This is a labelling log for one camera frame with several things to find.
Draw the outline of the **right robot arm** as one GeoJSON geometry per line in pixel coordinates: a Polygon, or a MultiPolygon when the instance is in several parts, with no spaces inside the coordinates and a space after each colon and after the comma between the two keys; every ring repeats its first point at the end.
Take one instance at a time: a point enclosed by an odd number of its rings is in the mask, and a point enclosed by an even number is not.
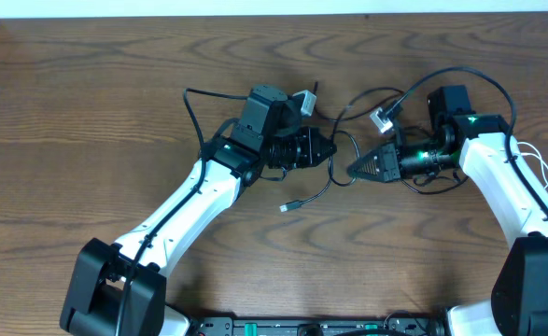
{"type": "Polygon", "coordinates": [[[433,135],[409,144],[400,126],[382,108],[371,118],[394,139],[352,163],[358,179],[390,183],[432,179],[460,169],[482,192],[510,252],[491,296],[445,313],[448,335],[548,335],[548,192],[522,157],[500,115],[479,115],[464,86],[429,94],[433,135]]]}

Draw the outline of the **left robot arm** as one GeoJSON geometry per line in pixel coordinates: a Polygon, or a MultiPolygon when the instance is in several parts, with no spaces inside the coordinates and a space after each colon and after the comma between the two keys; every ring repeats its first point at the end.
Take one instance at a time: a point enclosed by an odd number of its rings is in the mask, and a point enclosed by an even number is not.
{"type": "Polygon", "coordinates": [[[314,127],[267,138],[254,152],[220,133],[182,185],[144,222],[109,245],[84,245],[66,294],[59,325],[73,335],[174,335],[192,332],[190,318],[165,303],[167,280],[207,225],[230,208],[263,166],[308,168],[337,147],[314,127]]]}

